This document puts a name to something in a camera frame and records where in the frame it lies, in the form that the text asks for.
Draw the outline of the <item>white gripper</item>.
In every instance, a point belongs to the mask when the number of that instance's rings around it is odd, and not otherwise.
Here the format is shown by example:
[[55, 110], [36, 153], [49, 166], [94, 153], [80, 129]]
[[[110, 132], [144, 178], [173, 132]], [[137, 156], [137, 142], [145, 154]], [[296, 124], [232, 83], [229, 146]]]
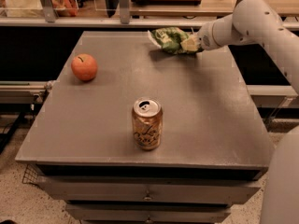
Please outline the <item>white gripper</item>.
[[199, 45], [203, 50], [213, 50], [220, 47], [213, 37], [213, 23], [204, 24], [198, 31], [197, 37], [190, 35], [181, 41], [180, 45], [186, 52], [196, 52], [199, 50]]

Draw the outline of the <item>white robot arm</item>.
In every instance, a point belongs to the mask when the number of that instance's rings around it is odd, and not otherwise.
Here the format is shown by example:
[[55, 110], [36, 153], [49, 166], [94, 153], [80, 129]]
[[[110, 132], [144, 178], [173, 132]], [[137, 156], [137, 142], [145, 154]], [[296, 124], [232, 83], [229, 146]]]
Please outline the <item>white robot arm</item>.
[[[263, 0], [242, 0], [232, 14], [204, 24], [183, 42], [194, 51], [260, 45], [299, 92], [299, 37]], [[269, 165], [260, 224], [299, 224], [299, 127], [286, 133]]]

